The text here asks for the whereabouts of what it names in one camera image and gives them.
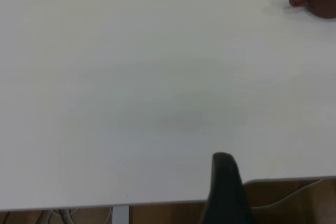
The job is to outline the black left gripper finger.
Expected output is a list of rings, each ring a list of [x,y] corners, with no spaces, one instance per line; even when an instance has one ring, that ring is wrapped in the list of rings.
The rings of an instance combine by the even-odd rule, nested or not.
[[[237,163],[227,153],[212,157],[211,186],[201,223],[253,223]]]

